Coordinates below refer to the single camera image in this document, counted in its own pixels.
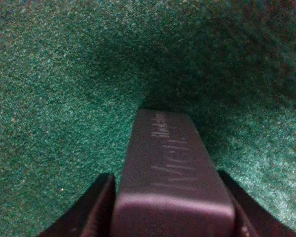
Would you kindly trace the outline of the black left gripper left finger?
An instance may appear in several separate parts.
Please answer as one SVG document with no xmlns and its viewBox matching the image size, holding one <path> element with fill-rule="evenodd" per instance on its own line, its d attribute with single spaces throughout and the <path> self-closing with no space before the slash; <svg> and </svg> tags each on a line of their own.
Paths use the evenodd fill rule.
<svg viewBox="0 0 296 237">
<path fill-rule="evenodd" d="M 108 237 L 116 198 L 115 177 L 102 173 L 90 188 L 39 237 Z"/>
</svg>

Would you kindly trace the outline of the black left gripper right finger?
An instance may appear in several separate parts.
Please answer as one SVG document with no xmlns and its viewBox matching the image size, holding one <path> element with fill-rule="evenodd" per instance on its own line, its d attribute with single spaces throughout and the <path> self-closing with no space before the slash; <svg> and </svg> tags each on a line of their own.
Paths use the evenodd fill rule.
<svg viewBox="0 0 296 237">
<path fill-rule="evenodd" d="M 234 237 L 296 237 L 296 232 L 265 210 L 227 172 L 219 175 L 236 210 Z"/>
</svg>

